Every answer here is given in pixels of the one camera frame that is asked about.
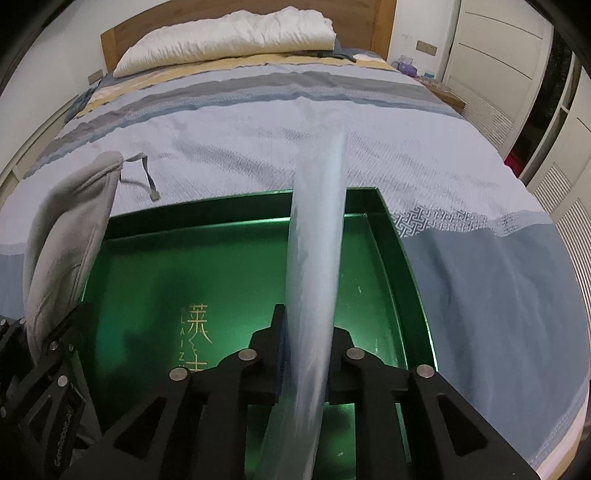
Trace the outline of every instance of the white wall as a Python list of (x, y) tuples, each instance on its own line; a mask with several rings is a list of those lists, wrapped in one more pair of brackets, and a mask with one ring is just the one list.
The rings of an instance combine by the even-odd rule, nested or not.
[[(388, 52), (388, 62), (400, 55), (414, 59), (418, 74), (436, 74), (446, 47), (446, 40), (454, 11), (454, 0), (398, 0), (394, 29)], [(418, 51), (417, 40), (437, 47), (437, 55)]]
[(62, 105), (106, 72), (100, 34), (166, 0), (76, 0), (37, 38), (0, 96), (0, 173)]

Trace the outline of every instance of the translucent plastic tube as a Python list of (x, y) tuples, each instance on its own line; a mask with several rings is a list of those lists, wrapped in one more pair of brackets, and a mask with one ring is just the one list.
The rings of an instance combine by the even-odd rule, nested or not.
[(330, 361), (345, 209), (345, 133), (315, 122), (300, 145), (287, 263), (289, 357), (257, 480), (312, 477)]

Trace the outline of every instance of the wooden headboard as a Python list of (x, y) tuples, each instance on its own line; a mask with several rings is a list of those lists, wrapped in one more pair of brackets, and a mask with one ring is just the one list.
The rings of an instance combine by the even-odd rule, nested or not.
[(100, 36), (107, 71), (112, 72), (128, 48), (157, 28), (219, 18), (237, 10), (269, 14), (289, 5), (318, 10), (330, 18), (343, 47), (364, 48), (387, 58), (396, 0), (170, 0)]

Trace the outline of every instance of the metal screw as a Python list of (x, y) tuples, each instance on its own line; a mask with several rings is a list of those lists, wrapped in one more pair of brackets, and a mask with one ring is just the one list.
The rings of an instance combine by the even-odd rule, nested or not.
[(352, 347), (347, 350), (347, 356), (351, 360), (361, 360), (365, 356), (365, 352), (361, 348)]
[(187, 372), (187, 369), (183, 367), (173, 368), (168, 374), (170, 380), (174, 380), (175, 382), (180, 382), (181, 380), (184, 380), (185, 378), (187, 378), (188, 375), (189, 372)]
[(419, 365), (417, 367), (417, 374), (419, 377), (431, 378), (435, 375), (435, 370), (431, 365)]
[(238, 358), (240, 360), (244, 360), (245, 362), (254, 360), (256, 358), (256, 350), (253, 350), (252, 348), (245, 348), (244, 350), (240, 350), (238, 352)]

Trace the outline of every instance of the bed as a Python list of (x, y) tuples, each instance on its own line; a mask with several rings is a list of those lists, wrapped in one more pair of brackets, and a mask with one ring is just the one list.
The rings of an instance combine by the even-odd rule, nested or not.
[[(389, 67), (395, 2), (290, 2), (333, 20), (358, 55), (264, 54), (108, 77), (0, 210), (0, 314), (20, 318), (22, 262), (47, 192), (99, 153), (126, 164), (112, 216), (289, 189), (311, 105), (347, 133), (348, 185), (377, 187), (410, 259), (439, 370), (532, 465), (557, 478), (574, 456), (589, 396), (587, 319), (566, 249), (490, 143), (425, 87)], [(105, 32), (112, 72), (146, 33), (279, 0), (172, 0)]]

